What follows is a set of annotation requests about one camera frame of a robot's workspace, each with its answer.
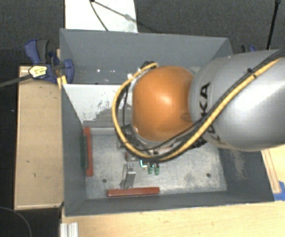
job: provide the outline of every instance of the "blue clamp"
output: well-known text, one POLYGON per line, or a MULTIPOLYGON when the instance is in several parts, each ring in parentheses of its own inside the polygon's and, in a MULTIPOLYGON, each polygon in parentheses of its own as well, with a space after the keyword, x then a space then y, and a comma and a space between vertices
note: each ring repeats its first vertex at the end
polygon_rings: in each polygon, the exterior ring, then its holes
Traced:
POLYGON ((285 201, 285 184, 281 181, 279 181, 280 187, 281 187, 281 193, 273 194, 275 201, 285 201))
MULTIPOLYGON (((25 53, 28 58, 31 59, 33 65, 44 65, 47 67, 47 76, 42 78, 42 80, 49 81, 56 84, 58 76, 54 72, 54 66, 60 64, 59 58, 56 56, 55 52, 50 51, 47 53, 47 46, 49 40, 47 39, 31 39, 25 44, 25 53), (51 60, 51 64, 47 63, 47 55, 51 60)), ((67 77, 67 83, 72 83, 74 77, 74 66, 72 60, 64 60, 65 75, 67 77)))

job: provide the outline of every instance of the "blue tape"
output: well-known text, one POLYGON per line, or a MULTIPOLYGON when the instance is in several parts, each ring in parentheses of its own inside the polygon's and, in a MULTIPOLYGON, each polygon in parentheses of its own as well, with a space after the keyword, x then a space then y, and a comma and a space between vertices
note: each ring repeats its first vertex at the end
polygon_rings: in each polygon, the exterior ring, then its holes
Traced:
POLYGON ((281 187, 281 193, 273 194, 275 201, 285 201, 285 184, 284 182, 279 181, 281 187))

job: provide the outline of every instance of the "green object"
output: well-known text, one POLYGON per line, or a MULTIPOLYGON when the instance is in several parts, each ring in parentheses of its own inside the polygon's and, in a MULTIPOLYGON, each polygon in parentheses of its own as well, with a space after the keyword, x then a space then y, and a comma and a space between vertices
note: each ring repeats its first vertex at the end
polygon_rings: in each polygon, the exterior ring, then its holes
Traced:
POLYGON ((87 168, 87 141, 84 134, 80 136, 80 164, 81 168, 87 168))
POLYGON ((154 174, 155 174, 156 176, 160 174, 160 166, 156 166, 156 167, 154 168, 154 174))
POLYGON ((153 173, 153 165, 148 166, 148 174, 152 174, 152 173, 153 173))

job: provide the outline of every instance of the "wooden table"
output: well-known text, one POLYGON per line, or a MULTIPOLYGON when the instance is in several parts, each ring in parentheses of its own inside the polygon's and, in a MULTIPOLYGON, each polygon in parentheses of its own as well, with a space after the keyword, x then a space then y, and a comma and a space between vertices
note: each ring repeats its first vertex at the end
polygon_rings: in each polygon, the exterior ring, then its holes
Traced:
MULTIPOLYGON (((24 75, 27 67, 21 67, 24 75)), ((59 88, 44 81, 19 85, 15 209, 58 207, 63 201, 59 88)), ((285 183, 285 145, 263 152, 272 187, 285 183)), ((80 237, 281 237, 285 201, 114 215, 62 217, 80 237)))

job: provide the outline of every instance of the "gray box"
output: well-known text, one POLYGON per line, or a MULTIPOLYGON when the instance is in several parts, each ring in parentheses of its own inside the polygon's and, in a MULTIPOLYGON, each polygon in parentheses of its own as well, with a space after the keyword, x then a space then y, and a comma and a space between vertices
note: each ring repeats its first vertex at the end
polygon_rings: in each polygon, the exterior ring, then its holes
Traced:
POLYGON ((125 163, 124 151, 117 147, 110 104, 127 73, 146 60, 190 70, 203 66, 216 57, 232 55, 228 39, 61 29, 60 52, 61 59, 71 58, 76 69, 74 84, 62 90, 66 216, 274 200, 260 152, 221 150, 211 144, 162 163, 158 176, 148 175, 134 162, 135 187, 159 186, 159 195, 106 197, 107 189, 120 187, 125 163), (83 126, 92 131, 93 177, 86 177, 81 166, 83 126))

